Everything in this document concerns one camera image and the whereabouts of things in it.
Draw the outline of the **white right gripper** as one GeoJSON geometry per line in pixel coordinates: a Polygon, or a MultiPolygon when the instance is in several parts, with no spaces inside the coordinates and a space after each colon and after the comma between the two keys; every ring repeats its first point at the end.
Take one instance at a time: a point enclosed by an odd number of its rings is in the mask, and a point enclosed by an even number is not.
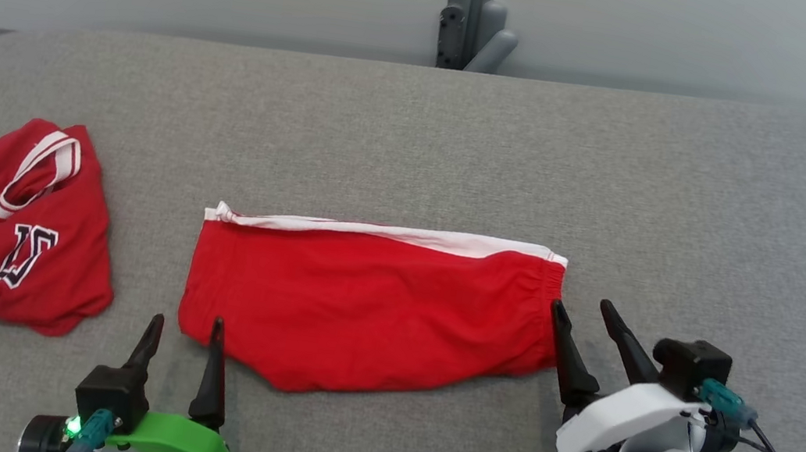
{"type": "Polygon", "coordinates": [[[656,384],[657,366],[615,304],[605,298],[600,311],[632,385],[600,400],[600,385],[578,351],[564,303],[554,300],[551,308],[560,402],[565,407],[586,408],[555,431],[556,450],[599,452],[618,444],[623,452],[690,450],[690,424],[710,405],[682,402],[656,384]]]}

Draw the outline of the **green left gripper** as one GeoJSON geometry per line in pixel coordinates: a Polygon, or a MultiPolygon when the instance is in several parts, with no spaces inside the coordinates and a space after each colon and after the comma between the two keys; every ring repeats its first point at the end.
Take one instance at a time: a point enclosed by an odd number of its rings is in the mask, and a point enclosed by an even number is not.
{"type": "MultiPolygon", "coordinates": [[[[146,372],[159,347],[164,330],[162,313],[153,316],[134,346],[124,369],[146,372]]],[[[225,328],[216,318],[209,334],[207,361],[198,391],[189,404],[189,419],[147,413],[129,434],[111,434],[107,447],[137,452],[231,452],[220,431],[226,418],[225,328]]]]}

